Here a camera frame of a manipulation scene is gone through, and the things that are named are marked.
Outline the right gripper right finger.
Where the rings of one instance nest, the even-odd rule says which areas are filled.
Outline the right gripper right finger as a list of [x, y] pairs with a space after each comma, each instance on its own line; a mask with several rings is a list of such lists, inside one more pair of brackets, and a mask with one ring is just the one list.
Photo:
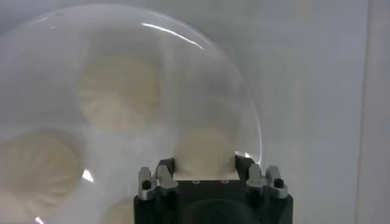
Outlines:
[[235, 169], [239, 179], [250, 191], [263, 195], [264, 191], [268, 190], [274, 199], [288, 198], [288, 186], [278, 166], [269, 166], [263, 175], [260, 165], [252, 158], [235, 155]]

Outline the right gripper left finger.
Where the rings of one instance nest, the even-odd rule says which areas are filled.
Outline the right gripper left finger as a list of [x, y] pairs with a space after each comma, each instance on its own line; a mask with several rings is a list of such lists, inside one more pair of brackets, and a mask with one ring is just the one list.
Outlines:
[[138, 171], [138, 198], [149, 201], [156, 198], [157, 192], [164, 197], [176, 194], [179, 182], [174, 180], [174, 172], [174, 158], [160, 160], [154, 174], [148, 167], [142, 167]]

